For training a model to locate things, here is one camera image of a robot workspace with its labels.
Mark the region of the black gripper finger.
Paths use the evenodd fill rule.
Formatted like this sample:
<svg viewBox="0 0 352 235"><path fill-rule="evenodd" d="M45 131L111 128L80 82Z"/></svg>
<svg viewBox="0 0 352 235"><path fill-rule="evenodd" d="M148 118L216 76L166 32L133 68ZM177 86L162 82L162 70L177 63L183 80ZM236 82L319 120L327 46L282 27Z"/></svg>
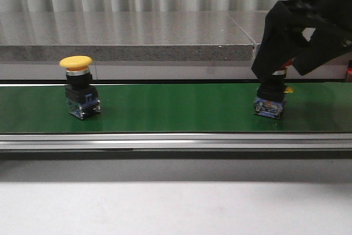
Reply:
<svg viewBox="0 0 352 235"><path fill-rule="evenodd" d="M316 28L310 38L309 48L295 57L293 66L300 75L306 75L349 52L351 52L351 31L329 32Z"/></svg>
<svg viewBox="0 0 352 235"><path fill-rule="evenodd" d="M323 28L327 20L303 0L278 1L265 17L265 29L252 71L263 81L290 59L311 49L305 28Z"/></svg>

